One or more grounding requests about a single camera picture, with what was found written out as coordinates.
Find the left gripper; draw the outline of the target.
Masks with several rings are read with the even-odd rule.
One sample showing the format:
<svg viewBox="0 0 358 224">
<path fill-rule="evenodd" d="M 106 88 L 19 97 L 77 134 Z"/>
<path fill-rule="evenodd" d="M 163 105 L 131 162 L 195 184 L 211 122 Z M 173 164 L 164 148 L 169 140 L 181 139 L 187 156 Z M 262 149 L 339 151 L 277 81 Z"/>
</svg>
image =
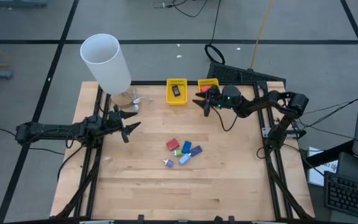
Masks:
<svg viewBox="0 0 358 224">
<path fill-rule="evenodd" d="M 137 128 L 141 124 L 141 122 L 125 126 L 122 120 L 137 115 L 137 112 L 123 111 L 118 107 L 118 105 L 114 105 L 113 109 L 114 111 L 110 111 L 108 113 L 108 120 L 106 121 L 106 131 L 121 131 L 122 140 L 125 143 L 128 143 L 130 133 L 133 132 L 133 130 L 135 130 L 135 128 Z"/>
</svg>

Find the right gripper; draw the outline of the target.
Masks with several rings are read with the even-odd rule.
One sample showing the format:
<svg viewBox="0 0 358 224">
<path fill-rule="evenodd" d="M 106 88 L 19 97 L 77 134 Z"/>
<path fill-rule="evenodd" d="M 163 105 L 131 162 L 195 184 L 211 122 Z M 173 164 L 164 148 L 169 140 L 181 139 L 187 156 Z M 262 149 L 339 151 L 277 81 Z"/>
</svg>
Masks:
<svg viewBox="0 0 358 224">
<path fill-rule="evenodd" d="M 219 109 L 223 106 L 223 97 L 217 85 L 203 86 L 201 91 L 195 95 L 208 98 L 208 100 L 192 100 L 192 102 L 203 109 L 204 117 L 209 116 L 211 106 Z"/>
</svg>

